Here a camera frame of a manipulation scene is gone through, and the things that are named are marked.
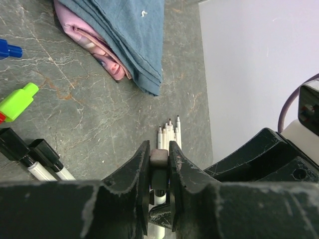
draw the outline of blue cloth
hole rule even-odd
[[[106,40],[142,91],[160,94],[164,0],[59,1]]]

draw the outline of pink cloth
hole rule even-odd
[[[116,81],[123,79],[125,75],[132,78],[100,34],[58,0],[54,0],[54,6],[64,32],[91,52]]]

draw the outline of white pen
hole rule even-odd
[[[175,138],[176,138],[176,143],[180,147],[180,142],[179,142],[179,133],[178,133],[178,128],[175,128]]]
[[[173,134],[174,134],[174,128],[172,128],[171,120],[169,118],[168,121],[168,127],[169,127],[169,140],[172,141],[174,139]]]
[[[163,138],[162,148],[167,150],[167,148],[166,148],[166,145],[167,145],[167,133],[166,133],[166,128],[163,128],[162,138]]]
[[[178,141],[179,141],[179,144],[178,144],[178,146],[180,147],[180,149],[181,149],[181,129],[180,129],[180,118],[179,118],[179,116],[177,116],[177,120],[176,120],[176,126],[177,126],[177,128],[178,128]]]
[[[174,125],[173,125],[173,123],[171,123],[171,139],[172,140],[174,140],[174,138],[175,138],[175,130],[174,130]]]
[[[0,130],[0,152],[10,161],[19,161],[38,180],[56,181],[41,163],[29,155],[29,147],[11,128]]]
[[[168,123],[166,122],[165,123],[165,128],[166,128],[166,146],[165,148],[168,150],[168,145],[169,145],[169,127],[168,127]]]
[[[62,180],[76,180],[64,167],[60,156],[54,151],[50,144],[43,138],[34,140],[30,145],[29,155],[45,167],[50,167]]]
[[[166,203],[166,191],[154,190],[154,206]],[[163,239],[165,237],[165,228],[155,225],[155,239]]]
[[[163,149],[163,134],[162,134],[161,126],[159,127],[159,131],[158,131],[158,149]]]

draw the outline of black marker cap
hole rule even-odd
[[[0,152],[11,161],[19,161],[30,149],[11,128],[3,128],[0,130]]]
[[[38,138],[33,141],[29,145],[29,147],[31,149],[29,155],[36,161],[39,161],[43,166],[54,168],[57,165],[62,165],[59,161],[60,156],[54,151],[54,149],[48,144],[48,142],[45,141],[45,139]]]

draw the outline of white wall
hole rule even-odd
[[[277,130],[287,97],[319,72],[318,13],[318,0],[200,4],[214,162]],[[297,101],[285,126],[296,118]]]

